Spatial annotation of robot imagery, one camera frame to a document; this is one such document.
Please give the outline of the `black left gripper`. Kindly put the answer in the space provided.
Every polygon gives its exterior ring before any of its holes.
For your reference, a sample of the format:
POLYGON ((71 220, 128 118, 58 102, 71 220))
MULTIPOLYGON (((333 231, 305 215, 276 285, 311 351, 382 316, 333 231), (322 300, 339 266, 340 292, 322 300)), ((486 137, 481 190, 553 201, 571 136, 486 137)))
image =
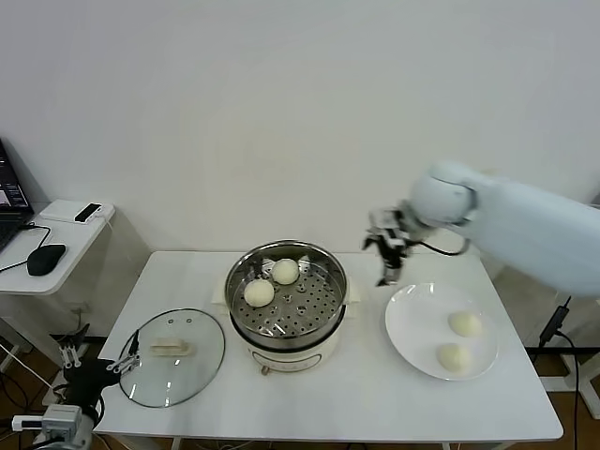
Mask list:
POLYGON ((94 359, 82 362, 79 349, 84 344, 89 326, 86 323, 81 329, 57 340, 67 381, 65 401, 81 408, 96 407, 103 390, 115 385, 115 373, 130 370, 133 363, 140 359, 140 331, 136 330, 128 341, 125 353, 117 361, 94 359))

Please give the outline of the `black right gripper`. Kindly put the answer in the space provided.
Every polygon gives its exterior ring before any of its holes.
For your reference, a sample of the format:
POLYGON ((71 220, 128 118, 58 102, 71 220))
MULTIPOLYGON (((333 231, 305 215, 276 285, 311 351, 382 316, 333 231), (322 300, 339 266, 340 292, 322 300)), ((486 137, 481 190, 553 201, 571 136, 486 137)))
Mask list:
POLYGON ((368 214, 369 227, 362 249, 376 244, 383 259, 382 276, 377 287, 399 282, 403 260, 415 246, 405 214, 401 209, 376 209, 368 214))

